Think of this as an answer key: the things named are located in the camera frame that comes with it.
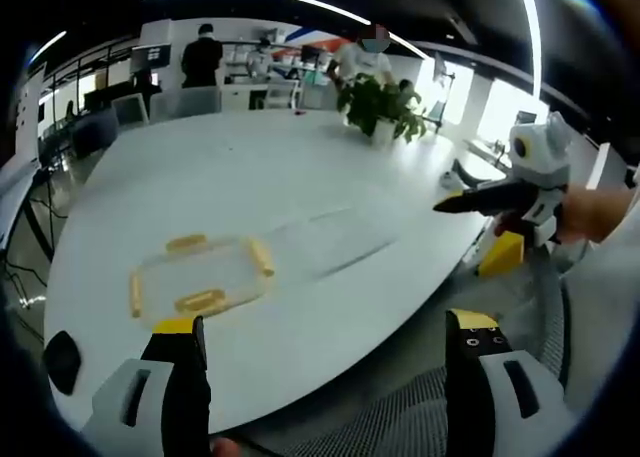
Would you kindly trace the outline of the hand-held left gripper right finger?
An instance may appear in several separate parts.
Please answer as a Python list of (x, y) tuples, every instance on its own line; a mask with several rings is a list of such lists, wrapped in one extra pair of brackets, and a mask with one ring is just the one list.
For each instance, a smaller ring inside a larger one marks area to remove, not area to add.
[(575, 425), (559, 380), (490, 316), (446, 313), (449, 456), (550, 456)]

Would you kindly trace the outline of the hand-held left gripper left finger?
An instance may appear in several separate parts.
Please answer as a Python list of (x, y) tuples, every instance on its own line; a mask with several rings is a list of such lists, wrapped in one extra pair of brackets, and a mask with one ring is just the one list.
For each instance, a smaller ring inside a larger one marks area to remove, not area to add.
[(81, 434), (101, 456), (209, 456), (210, 402), (203, 317), (169, 319), (97, 390)]

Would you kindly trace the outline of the person's right hand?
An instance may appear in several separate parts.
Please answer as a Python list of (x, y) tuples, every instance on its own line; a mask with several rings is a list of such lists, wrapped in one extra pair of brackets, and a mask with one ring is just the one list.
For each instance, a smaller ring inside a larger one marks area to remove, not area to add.
[(557, 230), (559, 241), (563, 244), (580, 240), (602, 242), (622, 222), (633, 196), (631, 189), (569, 187), (562, 202)]

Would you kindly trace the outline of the person's left hand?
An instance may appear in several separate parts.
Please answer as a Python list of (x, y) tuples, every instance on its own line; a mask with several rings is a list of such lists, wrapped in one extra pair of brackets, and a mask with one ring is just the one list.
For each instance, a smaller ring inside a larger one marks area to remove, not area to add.
[(228, 438), (218, 437), (210, 442), (212, 457), (241, 457), (241, 446)]

